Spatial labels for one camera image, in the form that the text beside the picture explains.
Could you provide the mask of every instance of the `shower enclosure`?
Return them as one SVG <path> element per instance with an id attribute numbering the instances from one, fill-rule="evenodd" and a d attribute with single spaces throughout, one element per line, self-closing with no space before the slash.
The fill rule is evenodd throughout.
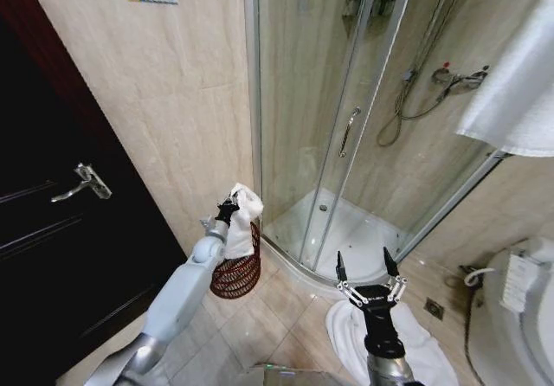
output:
<path id="1" fill-rule="evenodd" d="M 506 155 L 455 130 L 534 1 L 245 0 L 265 240 L 383 277 Z"/>

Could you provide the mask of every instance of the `dark wooden door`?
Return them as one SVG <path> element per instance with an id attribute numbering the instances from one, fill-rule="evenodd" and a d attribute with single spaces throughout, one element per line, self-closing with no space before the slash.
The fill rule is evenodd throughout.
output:
<path id="1" fill-rule="evenodd" d="M 0 0 L 0 36 L 2 366 L 44 384 L 143 312 L 186 258 L 38 2 Z M 81 181 L 78 163 L 112 196 L 52 203 Z"/>

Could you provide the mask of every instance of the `door handle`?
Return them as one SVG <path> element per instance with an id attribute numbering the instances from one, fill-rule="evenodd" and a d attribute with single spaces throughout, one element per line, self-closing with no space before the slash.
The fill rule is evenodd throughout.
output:
<path id="1" fill-rule="evenodd" d="M 77 187 L 71 189 L 70 191 L 60 194 L 59 196 L 54 196 L 50 199 L 52 203 L 57 203 L 62 200 L 67 200 L 69 197 L 77 194 L 79 191 L 90 187 L 96 193 L 96 196 L 102 199 L 110 198 L 112 196 L 112 191 L 108 188 L 107 185 L 101 180 L 101 178 L 94 172 L 91 165 L 84 165 L 79 163 L 77 168 L 74 170 L 79 177 L 82 178 L 82 181 Z"/>
<path id="2" fill-rule="evenodd" d="M 340 152 L 338 153 L 338 156 L 341 158 L 346 157 L 346 141 L 348 140 L 348 134 L 350 133 L 350 128 L 352 127 L 352 122 L 354 122 L 354 118 L 356 118 L 360 113 L 361 109 L 359 106 L 356 106 L 354 110 L 352 111 L 352 114 L 350 115 L 350 119 L 348 119 L 348 124 L 346 124 L 346 130 L 345 135 L 343 136 L 343 143 L 340 146 Z"/>

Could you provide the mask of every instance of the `tiled floor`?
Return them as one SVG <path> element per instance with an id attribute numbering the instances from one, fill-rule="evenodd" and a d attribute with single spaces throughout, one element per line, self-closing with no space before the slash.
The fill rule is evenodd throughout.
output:
<path id="1" fill-rule="evenodd" d="M 463 310 L 458 287 L 443 283 L 445 270 L 422 265 L 413 256 L 401 266 L 410 278 L 405 300 L 416 318 L 440 342 L 458 373 L 461 385 L 477 385 L 463 354 Z M 440 320 L 423 310 L 426 297 L 446 308 Z M 325 328 L 333 301 L 305 290 L 287 271 L 262 255 L 261 278 L 241 299 L 219 299 L 209 293 L 189 327 L 171 343 L 162 361 L 145 379 L 156 386 L 229 385 L 241 371 L 256 363 L 275 363 L 299 369 L 325 370 L 352 384 L 335 356 Z M 82 384 L 105 355 L 134 338 L 143 322 L 127 329 L 58 380 L 58 386 Z"/>

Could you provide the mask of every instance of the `white towel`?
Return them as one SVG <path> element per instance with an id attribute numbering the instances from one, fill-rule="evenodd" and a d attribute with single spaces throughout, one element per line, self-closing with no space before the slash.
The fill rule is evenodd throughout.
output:
<path id="1" fill-rule="evenodd" d="M 417 323 L 408 306 L 399 303 L 391 310 L 390 316 L 404 343 L 406 361 L 414 378 L 425 386 L 458 386 L 452 365 L 436 340 Z M 364 346 L 367 334 L 364 314 L 348 300 L 339 301 L 327 313 L 325 324 L 332 348 L 344 367 L 358 384 L 370 384 Z"/>
<path id="2" fill-rule="evenodd" d="M 236 194 L 239 209 L 231 216 L 225 245 L 225 259 L 237 259 L 254 253 L 250 222 L 263 211 L 261 199 L 246 185 L 237 183 L 230 194 Z"/>
<path id="3" fill-rule="evenodd" d="M 456 133 L 511 154 L 554 157 L 554 0 L 539 0 Z"/>

